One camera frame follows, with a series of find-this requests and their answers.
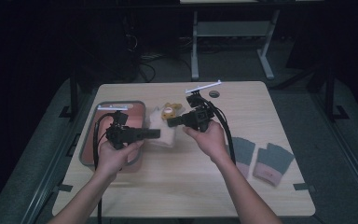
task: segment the person's right arm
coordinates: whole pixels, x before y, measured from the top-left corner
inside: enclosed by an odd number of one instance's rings
[[[184,127],[183,130],[196,140],[200,149],[222,173],[241,223],[281,223],[232,162],[226,151],[225,136],[219,123],[211,121],[205,133],[189,127]]]

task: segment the person's left hand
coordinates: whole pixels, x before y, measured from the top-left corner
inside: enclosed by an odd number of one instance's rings
[[[112,181],[115,180],[117,172],[126,164],[128,156],[138,150],[143,143],[144,141],[131,143],[120,150],[114,149],[109,141],[102,143],[99,148],[100,159],[95,173],[110,178]]]

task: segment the person's left arm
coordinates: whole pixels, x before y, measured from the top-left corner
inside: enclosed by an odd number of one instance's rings
[[[101,144],[98,168],[91,180],[49,223],[85,223],[110,183],[116,179],[117,172],[127,162],[127,157],[142,143],[132,143],[121,150],[115,150],[109,142]]]

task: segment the pink cuff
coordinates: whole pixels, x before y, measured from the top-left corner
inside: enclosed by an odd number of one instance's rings
[[[267,180],[273,186],[278,186],[282,179],[281,173],[260,162],[255,164],[254,176]]]
[[[243,177],[247,178],[249,174],[249,165],[246,165],[241,162],[236,162],[236,164],[237,164],[237,168],[240,170]]]

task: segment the hand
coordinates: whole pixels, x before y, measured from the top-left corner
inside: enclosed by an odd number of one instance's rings
[[[99,148],[100,159],[96,175],[103,175],[112,181],[115,180],[117,172],[127,163],[128,156],[138,150],[143,143],[144,141],[138,141],[120,150],[116,150],[109,141],[102,143]]]
[[[213,120],[210,121],[205,133],[195,131],[190,127],[184,127],[183,131],[196,140],[200,149],[208,155],[214,163],[229,159],[226,151],[223,128],[219,123]]]

